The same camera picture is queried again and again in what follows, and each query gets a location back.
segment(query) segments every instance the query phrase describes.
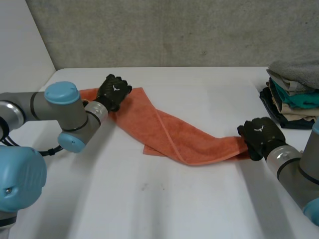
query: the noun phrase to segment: beige folded cloth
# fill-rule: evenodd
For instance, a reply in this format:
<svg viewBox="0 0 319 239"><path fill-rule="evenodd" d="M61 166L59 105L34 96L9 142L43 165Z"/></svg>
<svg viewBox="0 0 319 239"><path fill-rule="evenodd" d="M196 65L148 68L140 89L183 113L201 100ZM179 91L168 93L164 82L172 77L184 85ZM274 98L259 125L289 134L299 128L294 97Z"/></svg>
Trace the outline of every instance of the beige folded cloth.
<svg viewBox="0 0 319 239"><path fill-rule="evenodd" d="M294 114L303 116L319 116L319 108L312 109L301 109L301 108L290 108L288 104L282 103L282 109L280 111L282 114Z"/></svg>
<svg viewBox="0 0 319 239"><path fill-rule="evenodd" d="M314 120L316 122L317 120L317 117L316 116L308 116L308 115L302 115L302 114L297 114L297 113L303 113L304 111L311 111L312 109L299 109L297 108L296 110L295 109L292 109L289 107L288 104L286 103L283 103L282 105L282 110L280 111L279 110L279 107L278 107L278 104L277 102L275 101L274 97L272 97L273 99L273 103L274 105L277 107L278 111L288 120L288 121L293 121L293 120L301 120L301 119L304 119L304 120L307 120L307 121L312 121Z"/></svg>

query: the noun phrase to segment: gray folded towel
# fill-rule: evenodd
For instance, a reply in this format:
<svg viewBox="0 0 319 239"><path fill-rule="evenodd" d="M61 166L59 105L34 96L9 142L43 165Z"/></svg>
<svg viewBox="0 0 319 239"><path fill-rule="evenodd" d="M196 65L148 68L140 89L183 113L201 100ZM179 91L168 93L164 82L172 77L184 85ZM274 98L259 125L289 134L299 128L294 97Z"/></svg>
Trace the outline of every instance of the gray folded towel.
<svg viewBox="0 0 319 239"><path fill-rule="evenodd" d="M270 64L269 70L271 74L277 73L281 76L282 82L292 85L291 92L299 94L299 92L308 91L309 88L319 89L319 55L312 54L291 60L274 61Z"/></svg>
<svg viewBox="0 0 319 239"><path fill-rule="evenodd" d="M312 93L315 91L314 88L303 85L297 81L290 81L277 73L271 71L270 69L266 70L270 78L276 82L281 88L283 88L289 96L293 96L295 94L306 94Z"/></svg>

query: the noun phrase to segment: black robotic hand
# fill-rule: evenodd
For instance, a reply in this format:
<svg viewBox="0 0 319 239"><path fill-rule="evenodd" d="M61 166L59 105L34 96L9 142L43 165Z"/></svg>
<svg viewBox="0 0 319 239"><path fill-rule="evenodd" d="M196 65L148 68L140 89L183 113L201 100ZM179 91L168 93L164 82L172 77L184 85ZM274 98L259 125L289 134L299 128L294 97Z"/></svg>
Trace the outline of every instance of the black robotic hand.
<svg viewBox="0 0 319 239"><path fill-rule="evenodd" d="M127 81L110 74L99 88L96 101L101 102L108 111L116 112L131 91L132 86L129 86Z"/></svg>
<svg viewBox="0 0 319 239"><path fill-rule="evenodd" d="M267 159L268 154L278 146L285 145L286 139L277 125L267 117L256 118L240 125L238 133L247 146L250 158L254 161Z"/></svg>

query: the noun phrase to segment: table surface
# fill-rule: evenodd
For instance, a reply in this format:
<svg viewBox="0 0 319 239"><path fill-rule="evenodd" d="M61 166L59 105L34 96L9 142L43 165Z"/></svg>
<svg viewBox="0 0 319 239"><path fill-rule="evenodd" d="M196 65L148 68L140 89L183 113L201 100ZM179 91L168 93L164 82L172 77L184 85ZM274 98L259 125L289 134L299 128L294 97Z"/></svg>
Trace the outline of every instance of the table surface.
<svg viewBox="0 0 319 239"><path fill-rule="evenodd" d="M89 68L57 71L46 86L99 87L108 74L143 87L153 105L215 136L237 135L268 116L258 91L265 67ZM12 137L38 150L57 145L55 121L28 122ZM283 130L304 149L309 130ZM143 145L107 120L84 152L46 157L40 199L21 210L11 239L304 239L315 227L265 162L189 167L143 155Z"/></svg>

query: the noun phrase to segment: orange towel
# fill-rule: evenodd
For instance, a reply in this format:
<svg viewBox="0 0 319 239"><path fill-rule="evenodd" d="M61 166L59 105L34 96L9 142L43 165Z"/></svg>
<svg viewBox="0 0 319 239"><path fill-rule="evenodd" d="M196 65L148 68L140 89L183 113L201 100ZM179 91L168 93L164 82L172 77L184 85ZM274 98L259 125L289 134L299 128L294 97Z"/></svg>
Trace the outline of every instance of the orange towel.
<svg viewBox="0 0 319 239"><path fill-rule="evenodd" d="M80 91L82 99L95 99L97 89ZM227 159L248 158L241 137L215 138L190 124L155 109L142 88L134 88L116 113L115 123L145 144L143 154L167 156L187 165L205 165Z"/></svg>

